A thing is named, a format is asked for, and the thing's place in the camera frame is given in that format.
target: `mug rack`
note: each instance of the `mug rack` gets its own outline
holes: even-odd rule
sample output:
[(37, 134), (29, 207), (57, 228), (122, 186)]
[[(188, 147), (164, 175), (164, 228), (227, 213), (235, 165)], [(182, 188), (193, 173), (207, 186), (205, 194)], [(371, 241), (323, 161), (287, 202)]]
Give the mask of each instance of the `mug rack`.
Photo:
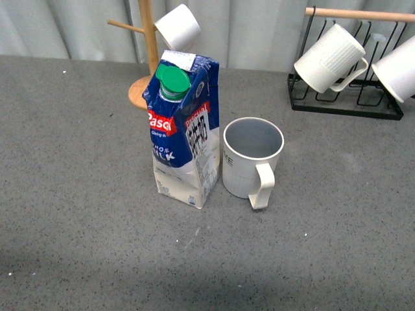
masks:
[[(343, 91), (335, 93), (331, 90), (323, 94), (317, 93), (311, 89), (297, 74), (296, 71), (288, 75), (287, 83), (289, 90), (289, 97), (291, 108), (298, 111), (310, 111), (318, 113), (331, 113), (337, 115), (353, 115), (356, 117), (369, 117), (376, 119), (401, 120), (403, 113), (397, 104), (395, 98), (383, 87), (382, 83), (374, 80), (375, 75), (370, 73), (370, 66), (374, 61), (375, 55), (378, 52), (379, 42), (385, 40), (386, 45), (381, 51), (382, 58), (386, 50), (391, 44), (392, 38), (397, 35), (397, 40), (392, 48), (395, 49), (408, 25), (408, 23), (415, 23), (415, 14), (398, 14), (387, 12), (367, 12), (367, 11), (352, 11), (352, 10), (332, 10), (316, 8), (307, 8), (305, 15), (309, 16), (307, 28), (305, 30), (304, 38), (298, 58), (300, 58), (305, 49), (307, 39), (309, 38), (310, 29), (315, 17), (326, 17), (324, 24), (320, 29), (317, 40), (324, 33), (325, 29), (330, 28), (330, 23), (336, 23), (336, 18), (341, 19), (356, 19), (359, 21), (354, 37), (356, 40), (362, 37), (361, 45), (365, 48), (370, 38), (375, 41), (372, 51), (366, 50), (366, 55), (370, 57), (369, 69), (364, 74), (363, 79), (353, 80), (347, 88)], [(388, 38), (382, 34), (372, 34), (372, 21), (384, 21), (392, 24), (392, 32)], [(403, 23), (403, 28), (397, 32), (398, 25)], [(349, 75), (357, 67), (357, 63), (350, 69)], [(341, 83), (343, 78), (339, 79), (337, 83)]]

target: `milk carton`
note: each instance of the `milk carton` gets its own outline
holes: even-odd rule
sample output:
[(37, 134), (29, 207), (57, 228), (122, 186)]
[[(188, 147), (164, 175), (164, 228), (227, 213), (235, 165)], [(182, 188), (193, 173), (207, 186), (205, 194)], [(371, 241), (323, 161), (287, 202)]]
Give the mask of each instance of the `milk carton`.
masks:
[(198, 209), (219, 172), (219, 63), (165, 51), (147, 102), (158, 192)]

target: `gray countertop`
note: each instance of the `gray countertop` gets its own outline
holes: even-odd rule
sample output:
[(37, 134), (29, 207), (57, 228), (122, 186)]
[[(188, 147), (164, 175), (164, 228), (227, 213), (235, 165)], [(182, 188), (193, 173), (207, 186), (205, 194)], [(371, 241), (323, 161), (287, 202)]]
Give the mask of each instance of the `gray countertop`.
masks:
[(401, 121), (292, 111), (287, 74), (221, 69), (221, 130), (277, 124), (263, 211), (218, 180), (157, 193), (146, 65), (0, 56), (1, 310), (413, 310), (415, 100)]

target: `black metal rack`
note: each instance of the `black metal rack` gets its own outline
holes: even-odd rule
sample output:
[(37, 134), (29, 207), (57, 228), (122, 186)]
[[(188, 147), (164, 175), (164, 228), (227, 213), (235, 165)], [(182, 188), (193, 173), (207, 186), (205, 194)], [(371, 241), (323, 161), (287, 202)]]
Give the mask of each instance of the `black metal rack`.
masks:
[[(309, 17), (298, 58), (301, 58), (304, 53), (315, 12), (316, 8), (314, 6), (314, 12)], [(392, 37), (397, 30), (397, 26), (399, 25), (398, 21), (393, 23), (395, 24), (394, 28), (388, 38), (380, 58), (385, 55), (385, 52), (390, 45), (390, 42), (392, 41)], [(324, 33), (327, 24), (327, 19), (325, 19), (317, 39), (319, 39), (320, 36)], [(397, 47), (406, 27), (407, 23), (404, 24), (393, 46), (393, 49)], [(372, 22), (360, 21), (360, 25), (354, 34), (354, 37), (357, 39), (359, 33), (361, 33), (361, 31), (363, 31), (365, 28), (366, 32), (364, 33), (364, 39), (361, 42), (363, 47), (366, 46), (370, 36), (372, 35)], [(369, 70), (367, 70), (364, 78), (362, 80), (353, 80), (343, 91), (338, 93), (333, 92), (332, 90), (328, 90), (324, 94), (317, 93), (301, 79), (297, 72), (294, 71), (294, 73), (289, 74), (287, 83), (291, 108), (293, 110), (299, 111), (331, 113), (337, 115), (353, 115), (357, 117), (369, 117), (376, 119), (401, 120), (403, 113), (395, 98), (383, 87), (380, 81), (373, 80), (373, 73), (371, 76), (369, 76), (370, 67), (377, 52), (378, 45), (379, 41), (376, 42), (375, 47), (373, 48), (369, 61)], [(347, 75), (355, 70), (356, 67), (357, 64), (355, 64), (355, 66), (350, 69)], [(337, 83), (341, 83), (341, 81), (343, 81), (343, 78), (339, 79)]]

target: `white ribbed mug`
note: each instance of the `white ribbed mug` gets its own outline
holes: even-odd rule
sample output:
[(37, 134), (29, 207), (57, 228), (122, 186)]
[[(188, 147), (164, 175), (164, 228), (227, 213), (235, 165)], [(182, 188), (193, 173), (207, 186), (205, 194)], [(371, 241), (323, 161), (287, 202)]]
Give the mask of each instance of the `white ribbed mug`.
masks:
[[(315, 91), (327, 89), (342, 91), (353, 79), (368, 68), (363, 58), (366, 54), (362, 45), (339, 24), (334, 24), (295, 64), (299, 76)], [(364, 67), (352, 72), (342, 83), (333, 84), (359, 60)]]
[(222, 180), (234, 196), (263, 209), (275, 185), (274, 171), (284, 136), (273, 123), (255, 117), (230, 122), (223, 133)]

